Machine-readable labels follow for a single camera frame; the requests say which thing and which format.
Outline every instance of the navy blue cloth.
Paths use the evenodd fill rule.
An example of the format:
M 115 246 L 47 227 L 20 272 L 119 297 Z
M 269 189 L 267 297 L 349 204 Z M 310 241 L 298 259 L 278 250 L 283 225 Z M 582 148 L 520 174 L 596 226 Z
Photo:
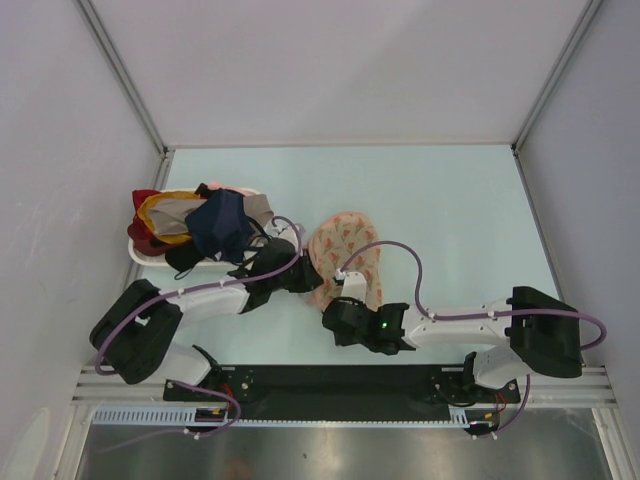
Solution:
M 244 195 L 230 190 L 216 190 L 185 218 L 198 251 L 214 258 L 220 253 L 224 262 L 240 263 L 249 246 L 253 229 L 244 213 Z

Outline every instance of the light blue tabletop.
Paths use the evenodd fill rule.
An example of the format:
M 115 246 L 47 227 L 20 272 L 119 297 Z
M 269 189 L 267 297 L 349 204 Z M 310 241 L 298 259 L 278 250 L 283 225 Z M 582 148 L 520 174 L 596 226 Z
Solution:
M 175 153 L 166 188 L 211 180 L 266 193 L 276 214 L 308 234 L 340 211 L 366 213 L 381 239 L 404 242 L 422 258 L 425 306 L 480 305 L 508 297 L 516 285 L 557 295 L 508 146 L 184 149 Z M 174 273 L 145 268 L 143 276 L 161 288 L 220 277 L 196 269 L 175 281 Z M 416 266 L 409 254 L 384 247 L 380 275 L 385 303 L 412 303 Z M 286 292 L 177 338 L 226 364 L 460 363 L 473 348 L 438 345 L 388 357 L 359 345 L 336 347 L 319 310 Z

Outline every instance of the pile of clothes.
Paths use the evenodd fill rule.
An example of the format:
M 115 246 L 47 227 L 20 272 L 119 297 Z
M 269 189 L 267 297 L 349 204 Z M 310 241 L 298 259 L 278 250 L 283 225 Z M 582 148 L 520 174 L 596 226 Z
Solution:
M 264 227 L 273 218 L 265 194 L 218 182 L 202 183 L 194 192 L 135 190 L 133 205 L 127 233 L 135 249 L 164 255 L 180 273 L 204 258 L 242 264 L 268 238 Z

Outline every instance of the patterned cloth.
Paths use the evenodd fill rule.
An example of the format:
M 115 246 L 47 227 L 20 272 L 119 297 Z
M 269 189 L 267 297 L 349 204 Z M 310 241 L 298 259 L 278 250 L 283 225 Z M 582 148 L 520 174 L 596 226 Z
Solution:
M 311 302 L 324 311 L 342 291 L 342 287 L 333 281 L 336 270 L 353 252 L 378 240 L 378 232 L 364 213 L 342 212 L 327 220 L 313 234 L 308 245 L 311 263 L 324 279 L 324 284 L 312 292 Z M 348 267 L 348 270 L 361 272 L 367 279 L 365 303 L 373 311 L 382 305 L 379 261 L 380 248 L 371 248 L 358 255 Z

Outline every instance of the red cloth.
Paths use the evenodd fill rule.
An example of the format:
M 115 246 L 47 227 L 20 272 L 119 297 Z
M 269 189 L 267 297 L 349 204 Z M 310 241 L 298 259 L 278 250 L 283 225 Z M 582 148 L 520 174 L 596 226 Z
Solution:
M 133 207 L 136 209 L 136 212 L 140 208 L 140 205 L 152 195 L 157 195 L 160 192 L 157 190 L 134 190 L 132 192 L 133 197 Z M 162 255 L 170 248 L 175 245 L 169 245 L 167 243 L 161 242 L 158 240 L 149 228 L 145 225 L 138 214 L 136 213 L 133 216 L 133 222 L 127 228 L 127 233 L 131 240 L 133 240 L 133 246 L 136 250 L 138 250 L 141 254 L 147 255 L 149 257 L 157 257 L 158 255 Z

